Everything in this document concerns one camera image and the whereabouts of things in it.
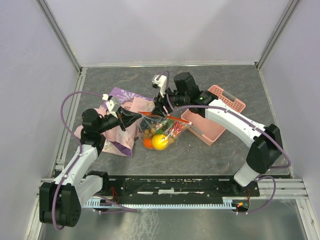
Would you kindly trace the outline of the clear zip top bag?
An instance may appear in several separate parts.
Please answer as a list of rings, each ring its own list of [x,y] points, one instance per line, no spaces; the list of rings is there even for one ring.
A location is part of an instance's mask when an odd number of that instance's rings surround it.
[[[172,145],[174,144],[178,137],[187,129],[189,129],[191,126],[192,126],[192,123],[190,121],[187,121],[187,120],[184,120],[184,119],[181,119],[181,118],[177,118],[177,117],[173,117],[173,116],[166,116],[166,117],[161,117],[161,116],[158,116],[158,115],[152,115],[151,112],[139,112],[139,114],[142,115],[142,118],[141,118],[141,121],[144,117],[159,117],[159,118],[162,118],[162,122],[158,125],[158,128],[156,129],[156,135],[166,135],[168,137],[168,141],[169,141],[169,145]],[[168,136],[168,129],[173,125],[173,123],[175,122],[180,122],[180,123],[184,123],[185,125],[185,128],[184,130],[178,135],[178,137],[176,138],[172,138],[172,137],[169,137]],[[143,144],[143,130],[145,129],[142,129],[140,127],[140,123],[139,123],[139,126],[138,126],[138,137],[139,139],[142,141],[142,144]]]

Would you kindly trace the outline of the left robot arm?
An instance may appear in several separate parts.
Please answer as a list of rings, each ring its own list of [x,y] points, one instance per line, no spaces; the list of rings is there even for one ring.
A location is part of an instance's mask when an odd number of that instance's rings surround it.
[[[101,115],[90,108],[82,113],[79,147],[66,168],[39,188],[39,220],[57,230],[74,227],[82,207],[95,194],[106,195],[111,183],[99,175],[86,176],[89,166],[98,158],[105,144],[105,131],[120,127],[122,131],[141,118],[141,114],[119,107]]]

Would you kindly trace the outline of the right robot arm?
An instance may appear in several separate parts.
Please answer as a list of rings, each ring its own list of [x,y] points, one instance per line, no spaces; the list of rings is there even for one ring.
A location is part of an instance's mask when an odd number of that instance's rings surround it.
[[[255,122],[227,106],[208,90],[200,90],[189,72],[174,77],[176,89],[169,88],[169,72],[152,79],[152,87],[159,90],[153,102],[153,114],[166,117],[173,111],[188,109],[203,119],[213,121],[242,140],[249,148],[246,162],[229,183],[231,193],[242,195],[248,184],[265,174],[280,157],[285,155],[280,129],[270,124]]]

